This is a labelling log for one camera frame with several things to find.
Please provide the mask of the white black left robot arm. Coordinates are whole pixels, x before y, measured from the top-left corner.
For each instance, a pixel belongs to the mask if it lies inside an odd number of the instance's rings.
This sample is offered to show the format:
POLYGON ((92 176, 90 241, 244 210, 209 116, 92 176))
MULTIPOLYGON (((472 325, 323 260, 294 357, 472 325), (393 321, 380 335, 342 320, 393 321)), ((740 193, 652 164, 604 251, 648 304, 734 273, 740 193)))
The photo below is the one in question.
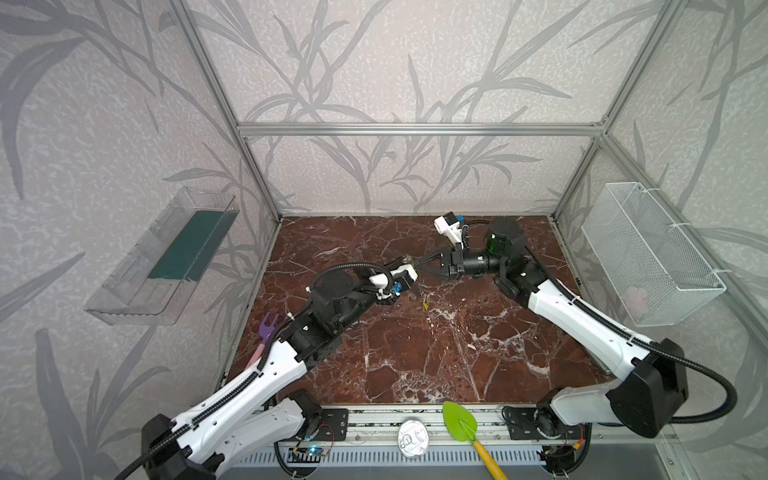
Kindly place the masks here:
POLYGON ((407 257, 319 273, 306 305, 275 328, 257 361, 189 410, 144 425, 140 457, 119 478, 143 469, 150 479, 217 479, 261 448, 312 432, 322 409, 310 394, 269 400, 330 356, 373 305, 396 303, 417 278, 407 257))

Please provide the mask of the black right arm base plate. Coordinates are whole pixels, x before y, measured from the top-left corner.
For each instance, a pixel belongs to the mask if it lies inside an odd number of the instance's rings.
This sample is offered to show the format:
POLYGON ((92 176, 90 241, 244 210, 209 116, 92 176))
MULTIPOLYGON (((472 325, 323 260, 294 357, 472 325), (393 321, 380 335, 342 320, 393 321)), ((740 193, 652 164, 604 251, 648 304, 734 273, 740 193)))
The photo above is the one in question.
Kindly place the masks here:
POLYGON ((501 410, 512 440, 576 442, 583 437, 581 426, 562 423, 548 408, 506 405, 501 410))

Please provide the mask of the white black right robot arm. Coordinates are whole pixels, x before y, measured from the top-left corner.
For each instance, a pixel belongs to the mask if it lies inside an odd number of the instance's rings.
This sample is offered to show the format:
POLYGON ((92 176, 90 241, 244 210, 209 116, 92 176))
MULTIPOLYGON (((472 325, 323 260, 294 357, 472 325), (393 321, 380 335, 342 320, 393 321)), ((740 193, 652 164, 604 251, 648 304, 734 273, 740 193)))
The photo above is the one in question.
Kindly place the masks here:
POLYGON ((653 438, 687 400, 683 366, 643 348, 645 337, 593 308, 555 279, 527 247, 515 219, 489 221, 480 249, 470 248, 469 228, 452 212, 436 218, 434 227, 450 244, 421 258, 419 271, 443 279, 492 276, 504 296, 563 330, 612 374, 610 382, 548 393, 533 415, 541 435, 555 438, 566 426, 602 423, 653 438))

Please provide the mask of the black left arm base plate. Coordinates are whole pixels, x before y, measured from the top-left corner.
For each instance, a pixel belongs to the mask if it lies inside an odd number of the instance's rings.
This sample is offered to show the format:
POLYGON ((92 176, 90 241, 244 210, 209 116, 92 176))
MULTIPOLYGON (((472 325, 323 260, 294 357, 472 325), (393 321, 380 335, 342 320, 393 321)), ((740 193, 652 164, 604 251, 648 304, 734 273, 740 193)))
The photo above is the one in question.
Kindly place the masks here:
POLYGON ((318 416, 302 426, 299 432, 286 441, 336 442, 344 441, 349 427, 350 411, 346 408, 323 408, 318 416))

